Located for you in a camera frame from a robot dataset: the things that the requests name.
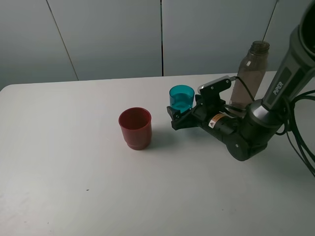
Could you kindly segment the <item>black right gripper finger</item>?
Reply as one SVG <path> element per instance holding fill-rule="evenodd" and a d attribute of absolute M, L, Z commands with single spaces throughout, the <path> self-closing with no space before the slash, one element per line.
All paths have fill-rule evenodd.
<path fill-rule="evenodd" d="M 187 94 L 176 94 L 171 97 L 171 105 L 167 107 L 167 112 L 172 120 L 180 118 L 201 119 L 202 96 L 197 94 L 193 98 Z"/>
<path fill-rule="evenodd" d="M 174 130 L 197 127 L 197 121 L 192 115 L 192 108 L 181 113 L 180 110 L 171 108 L 171 126 Z"/>

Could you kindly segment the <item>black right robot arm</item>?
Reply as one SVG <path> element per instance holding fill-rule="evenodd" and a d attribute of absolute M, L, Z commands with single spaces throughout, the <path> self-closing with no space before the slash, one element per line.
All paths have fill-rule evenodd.
<path fill-rule="evenodd" d="M 200 127 L 224 143 L 229 153 L 245 161 L 266 149 L 268 141 L 288 120 L 297 94 L 315 75 L 315 3 L 306 9 L 290 35 L 289 48 L 262 99 L 246 107 L 244 118 L 231 118 L 220 92 L 235 77 L 224 76 L 199 87 L 196 106 L 180 112 L 170 106 L 174 130 Z"/>

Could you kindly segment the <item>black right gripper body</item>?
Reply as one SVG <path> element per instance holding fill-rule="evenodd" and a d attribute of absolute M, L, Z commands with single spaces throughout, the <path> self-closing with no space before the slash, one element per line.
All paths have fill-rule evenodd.
<path fill-rule="evenodd" d="M 227 110 L 226 102 L 220 98 L 205 100 L 196 98 L 191 110 L 196 125 L 223 143 L 228 143 L 237 132 L 241 117 Z"/>

